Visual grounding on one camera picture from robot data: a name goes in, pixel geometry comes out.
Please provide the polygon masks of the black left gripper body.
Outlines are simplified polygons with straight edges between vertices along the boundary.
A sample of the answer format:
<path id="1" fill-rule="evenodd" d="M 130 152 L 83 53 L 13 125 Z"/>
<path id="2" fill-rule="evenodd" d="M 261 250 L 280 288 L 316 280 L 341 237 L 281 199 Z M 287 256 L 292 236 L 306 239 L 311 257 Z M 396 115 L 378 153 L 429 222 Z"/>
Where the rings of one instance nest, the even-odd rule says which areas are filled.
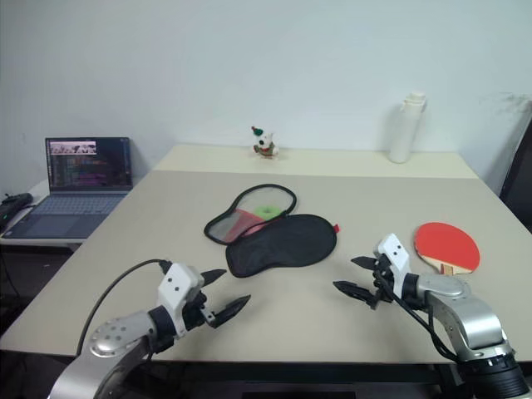
<path id="1" fill-rule="evenodd" d="M 187 332 L 201 327 L 204 324 L 216 328 L 216 316 L 206 306 L 207 297 L 200 290 L 195 297 L 188 302 L 182 310 L 182 318 Z"/>

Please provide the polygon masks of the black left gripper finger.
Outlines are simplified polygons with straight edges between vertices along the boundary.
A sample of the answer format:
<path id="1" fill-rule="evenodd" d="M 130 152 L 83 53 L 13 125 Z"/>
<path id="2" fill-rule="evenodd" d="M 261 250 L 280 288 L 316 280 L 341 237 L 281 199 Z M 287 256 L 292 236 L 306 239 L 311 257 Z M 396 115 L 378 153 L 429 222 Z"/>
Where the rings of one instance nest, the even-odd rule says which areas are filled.
<path id="1" fill-rule="evenodd" d="M 215 282 L 218 278 L 222 277 L 226 273 L 225 269 L 213 269 L 201 273 L 204 280 L 203 285 L 208 286 Z"/>
<path id="2" fill-rule="evenodd" d="M 219 312 L 211 312 L 208 314 L 206 321 L 212 328 L 219 328 L 230 319 L 234 318 L 251 299 L 250 295 L 246 295 L 235 299 L 226 305 Z"/>

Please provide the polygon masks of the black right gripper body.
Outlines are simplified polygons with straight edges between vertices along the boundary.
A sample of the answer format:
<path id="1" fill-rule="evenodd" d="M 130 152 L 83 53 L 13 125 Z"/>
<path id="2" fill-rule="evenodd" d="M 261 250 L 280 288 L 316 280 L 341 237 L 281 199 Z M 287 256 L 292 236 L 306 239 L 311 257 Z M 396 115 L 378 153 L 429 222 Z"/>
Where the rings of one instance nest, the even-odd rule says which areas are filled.
<path id="1" fill-rule="evenodd" d="M 391 303 L 393 298 L 393 284 L 394 277 L 392 273 L 392 263 L 385 254 L 379 258 L 370 258 L 368 260 L 372 276 L 374 278 L 373 285 L 377 289 L 374 293 L 374 299 L 370 308 L 376 310 L 380 302 Z"/>

